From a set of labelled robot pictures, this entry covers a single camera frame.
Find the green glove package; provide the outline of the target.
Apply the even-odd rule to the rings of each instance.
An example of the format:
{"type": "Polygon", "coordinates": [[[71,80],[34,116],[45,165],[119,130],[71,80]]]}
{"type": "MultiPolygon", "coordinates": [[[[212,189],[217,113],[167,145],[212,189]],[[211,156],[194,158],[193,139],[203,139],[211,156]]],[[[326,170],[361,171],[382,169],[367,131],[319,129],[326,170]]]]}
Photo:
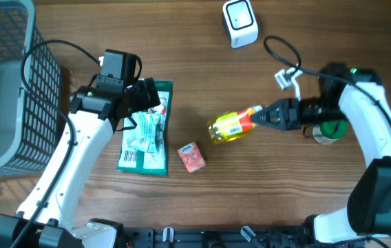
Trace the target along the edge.
{"type": "Polygon", "coordinates": [[[137,126],[133,115],[131,115],[129,118],[124,119],[124,126],[128,129],[123,131],[120,158],[116,166],[117,170],[138,174],[167,175],[167,148],[165,140],[173,93],[173,81],[156,80],[155,84],[160,97],[160,103],[167,107],[166,114],[164,116],[161,115],[160,124],[156,128],[158,153],[138,151],[130,145],[134,140],[134,129],[137,126]]]}

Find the pale green wipes pack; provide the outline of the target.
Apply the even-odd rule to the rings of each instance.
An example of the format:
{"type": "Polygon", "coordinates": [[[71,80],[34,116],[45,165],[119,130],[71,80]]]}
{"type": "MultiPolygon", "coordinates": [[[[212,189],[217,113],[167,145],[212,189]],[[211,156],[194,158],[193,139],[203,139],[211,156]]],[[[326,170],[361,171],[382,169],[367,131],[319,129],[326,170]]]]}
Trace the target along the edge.
{"type": "Polygon", "coordinates": [[[134,140],[130,145],[142,152],[158,153],[156,144],[156,128],[160,124],[161,115],[157,112],[136,112],[133,114],[137,126],[134,129],[134,140]]]}

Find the yellow oil bottle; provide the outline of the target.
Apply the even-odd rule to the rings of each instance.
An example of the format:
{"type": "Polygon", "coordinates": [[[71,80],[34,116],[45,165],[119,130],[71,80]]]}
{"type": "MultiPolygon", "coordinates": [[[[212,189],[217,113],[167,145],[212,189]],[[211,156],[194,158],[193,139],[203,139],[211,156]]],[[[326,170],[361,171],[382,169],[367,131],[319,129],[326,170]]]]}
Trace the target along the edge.
{"type": "Polygon", "coordinates": [[[262,108],[261,105],[254,105],[242,111],[225,112],[209,121],[208,133],[213,143],[227,143],[252,132],[257,125],[251,121],[251,115],[262,108]]]}

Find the red tissue pack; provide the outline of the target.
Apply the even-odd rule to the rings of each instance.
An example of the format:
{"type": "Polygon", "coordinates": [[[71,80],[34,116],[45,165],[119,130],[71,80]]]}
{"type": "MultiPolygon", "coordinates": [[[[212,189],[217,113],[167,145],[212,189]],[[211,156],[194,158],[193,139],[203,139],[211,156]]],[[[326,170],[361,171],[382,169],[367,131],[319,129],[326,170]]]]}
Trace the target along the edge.
{"type": "Polygon", "coordinates": [[[178,150],[178,154],[189,173],[193,173],[206,166],[206,162],[194,142],[181,147],[178,150]]]}

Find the white barcode scanner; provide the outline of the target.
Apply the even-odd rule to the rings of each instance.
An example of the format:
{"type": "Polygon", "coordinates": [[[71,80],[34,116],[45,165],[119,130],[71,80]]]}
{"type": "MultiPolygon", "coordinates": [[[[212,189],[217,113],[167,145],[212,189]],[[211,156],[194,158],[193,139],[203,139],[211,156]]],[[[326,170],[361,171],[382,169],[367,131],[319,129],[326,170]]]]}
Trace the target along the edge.
{"type": "Polygon", "coordinates": [[[225,2],[222,22],[233,49],[254,43],[258,38],[259,28],[249,0],[225,2]]]}

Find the grey plastic mesh basket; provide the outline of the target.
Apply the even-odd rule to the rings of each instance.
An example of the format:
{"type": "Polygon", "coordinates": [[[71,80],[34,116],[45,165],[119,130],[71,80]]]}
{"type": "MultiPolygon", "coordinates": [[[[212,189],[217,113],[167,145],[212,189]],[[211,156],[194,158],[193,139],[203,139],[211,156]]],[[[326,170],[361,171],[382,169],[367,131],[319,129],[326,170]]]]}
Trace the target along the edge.
{"type": "Polygon", "coordinates": [[[0,1],[0,176],[45,169],[58,143],[61,70],[43,41],[31,1],[0,1]]]}

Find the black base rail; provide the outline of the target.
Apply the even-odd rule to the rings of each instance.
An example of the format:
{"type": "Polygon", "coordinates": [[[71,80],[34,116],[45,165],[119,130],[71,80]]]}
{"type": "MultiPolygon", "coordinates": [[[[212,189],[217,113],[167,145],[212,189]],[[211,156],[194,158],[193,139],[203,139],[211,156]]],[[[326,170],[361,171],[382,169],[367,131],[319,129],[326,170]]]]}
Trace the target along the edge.
{"type": "Polygon", "coordinates": [[[299,226],[252,229],[247,238],[241,229],[152,229],[126,228],[128,247],[209,248],[209,247],[307,247],[310,231],[299,226]]]}

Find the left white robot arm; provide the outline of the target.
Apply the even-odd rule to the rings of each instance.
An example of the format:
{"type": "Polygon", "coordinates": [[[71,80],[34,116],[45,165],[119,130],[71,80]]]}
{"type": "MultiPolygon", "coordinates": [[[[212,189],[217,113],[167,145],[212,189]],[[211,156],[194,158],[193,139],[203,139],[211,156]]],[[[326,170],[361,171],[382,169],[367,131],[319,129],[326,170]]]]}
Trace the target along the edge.
{"type": "Polygon", "coordinates": [[[123,224],[93,219],[73,226],[80,195],[120,120],[159,105],[152,78],[135,54],[106,50],[95,86],[73,93],[66,127],[30,195],[13,216],[0,215],[0,247],[124,247],[123,224]]]}

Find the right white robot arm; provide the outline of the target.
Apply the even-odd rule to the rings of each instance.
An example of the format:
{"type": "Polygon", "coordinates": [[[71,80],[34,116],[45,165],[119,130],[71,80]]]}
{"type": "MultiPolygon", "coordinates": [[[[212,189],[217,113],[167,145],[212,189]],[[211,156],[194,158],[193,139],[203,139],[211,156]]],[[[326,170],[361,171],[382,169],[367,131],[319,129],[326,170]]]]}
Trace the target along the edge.
{"type": "Polygon", "coordinates": [[[309,216],[299,226],[271,229],[269,247],[362,247],[365,241],[391,236],[391,109],[381,79],[371,69],[330,63],[318,80],[319,97],[278,100],[251,120],[284,131],[347,121],[366,170],[343,209],[309,216]]]}

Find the green lid jar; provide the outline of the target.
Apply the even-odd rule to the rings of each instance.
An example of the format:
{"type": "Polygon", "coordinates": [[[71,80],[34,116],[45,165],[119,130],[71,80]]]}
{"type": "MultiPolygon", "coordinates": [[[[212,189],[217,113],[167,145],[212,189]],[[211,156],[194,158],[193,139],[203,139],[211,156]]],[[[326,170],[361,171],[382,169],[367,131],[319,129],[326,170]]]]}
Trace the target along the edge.
{"type": "Polygon", "coordinates": [[[343,138],[348,131],[346,121],[328,121],[313,127],[313,138],[323,145],[329,145],[343,138]]]}

